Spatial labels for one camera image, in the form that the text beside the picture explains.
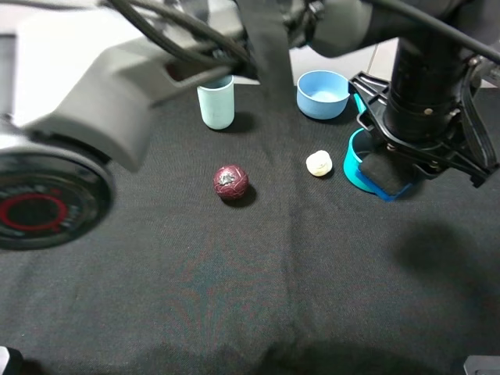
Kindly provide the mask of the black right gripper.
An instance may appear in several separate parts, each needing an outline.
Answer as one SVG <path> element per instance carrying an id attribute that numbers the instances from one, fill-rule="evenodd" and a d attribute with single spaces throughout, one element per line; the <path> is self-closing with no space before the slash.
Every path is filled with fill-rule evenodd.
<path id="1" fill-rule="evenodd" d="M 453 169 L 481 186 L 498 170 L 498 157 L 474 99 L 498 65 L 480 58 L 444 67 L 396 65 L 391 81 L 358 73 L 349 82 L 364 107 L 357 121 L 370 133 L 373 152 L 411 164 L 413 184 Z"/>

